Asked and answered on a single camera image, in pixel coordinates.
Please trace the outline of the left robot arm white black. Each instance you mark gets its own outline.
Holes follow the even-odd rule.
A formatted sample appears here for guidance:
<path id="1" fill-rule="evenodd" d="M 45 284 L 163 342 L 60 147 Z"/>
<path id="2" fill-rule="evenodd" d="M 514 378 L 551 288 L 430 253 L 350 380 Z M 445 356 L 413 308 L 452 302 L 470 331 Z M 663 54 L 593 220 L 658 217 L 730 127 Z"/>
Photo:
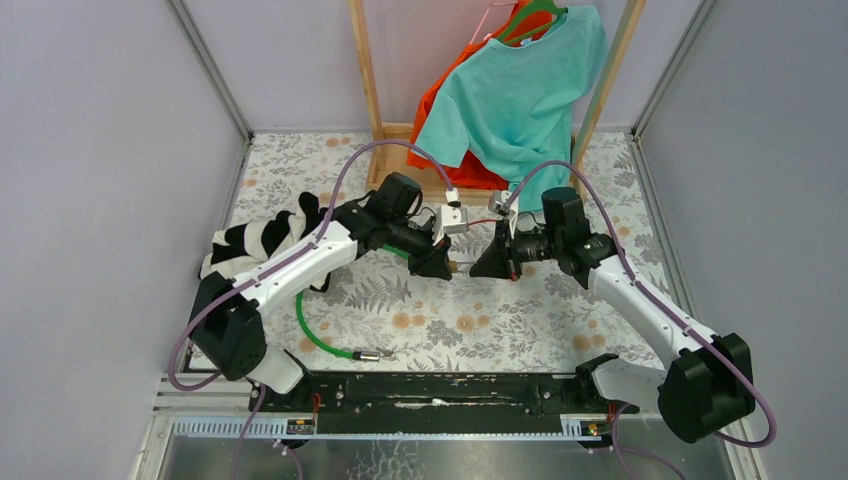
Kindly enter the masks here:
<path id="1" fill-rule="evenodd" d="M 229 381 L 250 379 L 272 390 L 288 411 L 309 401 L 305 369 L 268 344 L 264 320 L 282 303 L 313 288 L 365 254 L 388 247 L 406 256 L 411 274 L 449 280 L 448 232 L 465 215 L 455 187 L 423 225 L 412 222 L 423 192 L 418 183 L 392 173 L 376 190 L 331 204 L 311 222 L 283 212 L 266 222 L 223 233 L 201 275 L 185 339 Z"/>

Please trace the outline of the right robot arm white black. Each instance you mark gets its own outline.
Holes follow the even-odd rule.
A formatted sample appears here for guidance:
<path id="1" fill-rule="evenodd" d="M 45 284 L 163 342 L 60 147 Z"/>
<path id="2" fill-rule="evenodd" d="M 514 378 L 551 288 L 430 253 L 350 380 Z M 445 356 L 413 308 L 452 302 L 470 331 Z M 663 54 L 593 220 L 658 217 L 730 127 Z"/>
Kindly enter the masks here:
<path id="1" fill-rule="evenodd" d="M 571 187 L 542 196 L 544 221 L 522 231 L 511 193 L 494 192 L 500 215 L 492 242 L 472 265 L 473 277 L 517 280 L 531 262 L 554 261 L 582 288 L 612 306 L 648 343 L 661 368 L 605 354 L 577 368 L 575 402 L 597 412 L 611 400 L 661 415 L 681 440 L 694 443 L 754 412 L 750 349 L 736 334 L 720 336 L 687 318 L 644 282 L 607 234 L 592 230 L 581 197 Z"/>

